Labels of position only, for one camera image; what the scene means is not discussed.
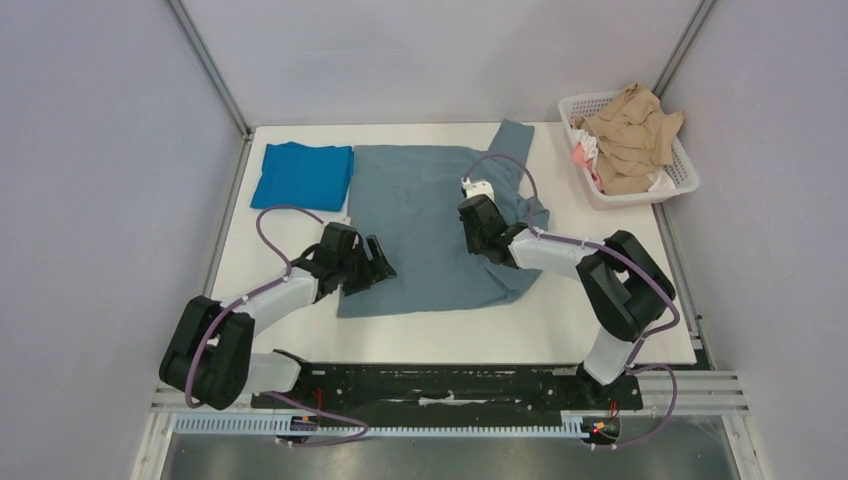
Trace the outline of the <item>grey-blue t-shirt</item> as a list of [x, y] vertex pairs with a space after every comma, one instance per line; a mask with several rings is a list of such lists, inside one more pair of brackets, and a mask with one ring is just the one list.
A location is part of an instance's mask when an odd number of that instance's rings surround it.
[[545, 229], [550, 212], [523, 197], [535, 129], [501, 122], [485, 151], [463, 146], [358, 145], [348, 215], [359, 232], [377, 237], [393, 279], [339, 301], [340, 318], [469, 310], [509, 304], [539, 279], [538, 270], [495, 265], [468, 252], [458, 207], [461, 178], [489, 182], [508, 223], [533, 216]]

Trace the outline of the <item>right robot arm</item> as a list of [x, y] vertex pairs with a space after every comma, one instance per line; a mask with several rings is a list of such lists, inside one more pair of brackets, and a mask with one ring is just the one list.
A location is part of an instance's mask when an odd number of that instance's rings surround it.
[[467, 249], [517, 270], [539, 270], [578, 281], [600, 329], [578, 367], [580, 400], [602, 408], [618, 393], [617, 380], [632, 365], [648, 327], [674, 310], [676, 292], [656, 261], [630, 232], [602, 242], [578, 240], [509, 225], [493, 200], [476, 195], [458, 207]]

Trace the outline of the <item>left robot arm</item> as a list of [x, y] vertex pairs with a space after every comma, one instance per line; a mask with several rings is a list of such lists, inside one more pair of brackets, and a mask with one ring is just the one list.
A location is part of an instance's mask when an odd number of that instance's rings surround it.
[[230, 300], [196, 296], [184, 307], [159, 366], [159, 379], [190, 408], [224, 410], [243, 394], [273, 392], [290, 408], [307, 405], [312, 379], [287, 353], [260, 354], [255, 337], [284, 317], [341, 292], [357, 294], [395, 278], [376, 236], [330, 222], [277, 277]]

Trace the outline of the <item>folded bright blue t-shirt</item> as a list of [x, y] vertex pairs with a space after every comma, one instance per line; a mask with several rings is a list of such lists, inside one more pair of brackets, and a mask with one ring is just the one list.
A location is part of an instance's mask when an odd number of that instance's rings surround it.
[[268, 144], [250, 206], [265, 209], [286, 204], [339, 212], [344, 206], [353, 171], [354, 149], [351, 146]]

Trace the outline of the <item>pink and white garment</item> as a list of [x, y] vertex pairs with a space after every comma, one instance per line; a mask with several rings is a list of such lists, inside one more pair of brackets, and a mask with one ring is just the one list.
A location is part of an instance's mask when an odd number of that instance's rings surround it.
[[584, 168], [589, 173], [595, 188], [603, 193], [603, 186], [597, 172], [598, 139], [582, 129], [573, 129], [572, 133], [576, 140], [571, 156], [572, 162]]

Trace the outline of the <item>beige t-shirt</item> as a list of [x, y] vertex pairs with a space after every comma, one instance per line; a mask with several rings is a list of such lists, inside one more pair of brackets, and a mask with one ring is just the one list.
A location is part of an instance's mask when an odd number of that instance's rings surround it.
[[671, 145], [686, 114], [664, 113], [647, 87], [630, 84], [592, 116], [575, 116], [572, 129], [598, 139], [597, 172], [609, 196], [658, 191], [672, 181], [663, 171], [673, 163]]

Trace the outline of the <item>white plastic laundry basket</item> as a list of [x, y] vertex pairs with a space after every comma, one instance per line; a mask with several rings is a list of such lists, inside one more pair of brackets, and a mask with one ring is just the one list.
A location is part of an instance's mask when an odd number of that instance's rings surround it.
[[[591, 116], [598, 113], [618, 94], [617, 90], [595, 91], [565, 96], [559, 100], [557, 108], [564, 125], [564, 138], [568, 160], [578, 144], [577, 136], [570, 121], [575, 116]], [[596, 210], [609, 210], [635, 205], [657, 204], [673, 197], [694, 192], [700, 185], [700, 179], [678, 138], [671, 145], [673, 163], [663, 171], [672, 181], [669, 188], [658, 191], [609, 196], [595, 185], [590, 171], [586, 167], [576, 166], [578, 182], [589, 204]]]

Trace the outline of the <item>aluminium frame rail left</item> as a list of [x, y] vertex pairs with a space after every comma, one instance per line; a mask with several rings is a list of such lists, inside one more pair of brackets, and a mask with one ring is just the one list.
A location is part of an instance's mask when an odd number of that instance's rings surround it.
[[246, 120], [241, 109], [229, 89], [213, 55], [211, 54], [203, 36], [194, 22], [185, 2], [182, 0], [165, 0], [165, 5], [174, 17], [178, 28], [188, 43], [193, 55], [199, 62], [201, 69], [226, 113], [242, 138], [249, 138], [252, 128]]

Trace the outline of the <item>aluminium frame rail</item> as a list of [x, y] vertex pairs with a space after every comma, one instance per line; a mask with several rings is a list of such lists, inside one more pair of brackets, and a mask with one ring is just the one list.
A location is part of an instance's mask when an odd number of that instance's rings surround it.
[[165, 5], [174, 17], [178, 28], [188, 43], [193, 55], [199, 62], [201, 69], [226, 113], [242, 138], [249, 138], [252, 128], [246, 120], [241, 109], [229, 89], [213, 55], [211, 54], [203, 36], [194, 22], [185, 2], [182, 0], [165, 0]]
[[718, 4], [718, 0], [700, 0], [697, 3], [653, 86], [652, 91], [658, 98], [662, 98], [667, 92]]

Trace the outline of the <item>aluminium frame rail right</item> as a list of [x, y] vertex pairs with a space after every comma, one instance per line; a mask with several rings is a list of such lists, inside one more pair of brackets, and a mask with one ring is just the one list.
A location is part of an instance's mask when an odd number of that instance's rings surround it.
[[718, 0], [700, 0], [697, 3], [653, 86], [652, 91], [658, 98], [662, 98], [667, 92], [718, 4]]

